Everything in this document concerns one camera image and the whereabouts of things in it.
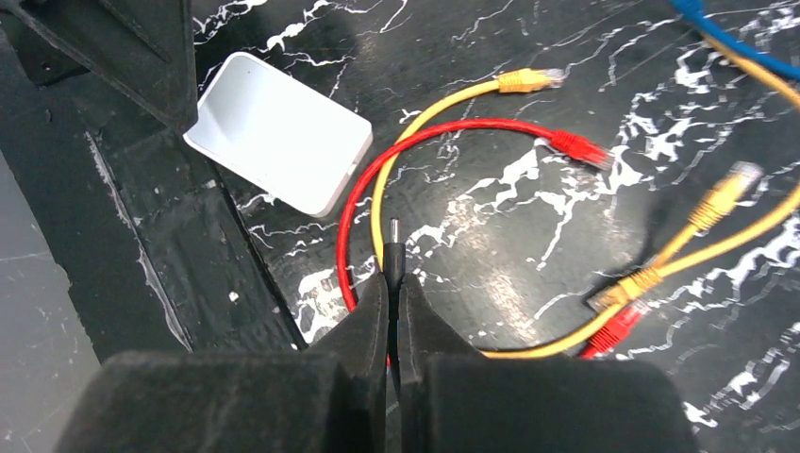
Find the white network switch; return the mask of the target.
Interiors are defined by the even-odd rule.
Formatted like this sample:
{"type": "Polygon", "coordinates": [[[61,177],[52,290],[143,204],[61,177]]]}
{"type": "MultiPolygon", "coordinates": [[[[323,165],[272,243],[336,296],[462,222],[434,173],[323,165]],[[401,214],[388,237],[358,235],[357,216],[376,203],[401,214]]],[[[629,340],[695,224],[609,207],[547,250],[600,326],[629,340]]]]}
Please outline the white network switch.
{"type": "Polygon", "coordinates": [[[373,141],[371,123],[246,52],[197,103],[188,146],[295,210],[328,215],[373,141]]]}

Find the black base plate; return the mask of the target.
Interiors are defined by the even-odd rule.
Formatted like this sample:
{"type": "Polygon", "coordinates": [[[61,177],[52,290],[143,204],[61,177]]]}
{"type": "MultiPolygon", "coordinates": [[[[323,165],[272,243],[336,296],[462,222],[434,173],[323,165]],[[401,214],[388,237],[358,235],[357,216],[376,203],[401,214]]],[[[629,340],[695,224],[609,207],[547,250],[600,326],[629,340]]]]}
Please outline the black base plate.
{"type": "Polygon", "coordinates": [[[306,347],[222,170],[97,76],[38,87],[2,40],[1,152],[100,360],[306,347]]]}

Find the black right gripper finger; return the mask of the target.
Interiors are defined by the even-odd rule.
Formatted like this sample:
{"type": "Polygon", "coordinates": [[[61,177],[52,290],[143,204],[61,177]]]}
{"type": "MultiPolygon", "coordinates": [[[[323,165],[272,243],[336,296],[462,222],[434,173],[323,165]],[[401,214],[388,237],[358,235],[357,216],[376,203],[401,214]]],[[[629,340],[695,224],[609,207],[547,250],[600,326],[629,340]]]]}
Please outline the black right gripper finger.
{"type": "Polygon", "coordinates": [[[489,359],[433,309],[417,277],[399,293],[407,452],[695,452],[675,385],[638,361],[489,359]]]}
{"type": "Polygon", "coordinates": [[[128,351],[80,396],[58,452],[380,452],[388,290],[302,352],[128,351]]]}

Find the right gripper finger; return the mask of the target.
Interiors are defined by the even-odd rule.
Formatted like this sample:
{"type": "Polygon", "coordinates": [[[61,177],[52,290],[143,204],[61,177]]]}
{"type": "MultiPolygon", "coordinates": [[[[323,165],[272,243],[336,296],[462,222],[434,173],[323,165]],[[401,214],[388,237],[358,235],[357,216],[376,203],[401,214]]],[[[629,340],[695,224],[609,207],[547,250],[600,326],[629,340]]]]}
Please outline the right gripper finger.
{"type": "Polygon", "coordinates": [[[189,1],[4,1],[1,28],[38,86],[88,71],[176,132],[197,121],[189,1]]]}

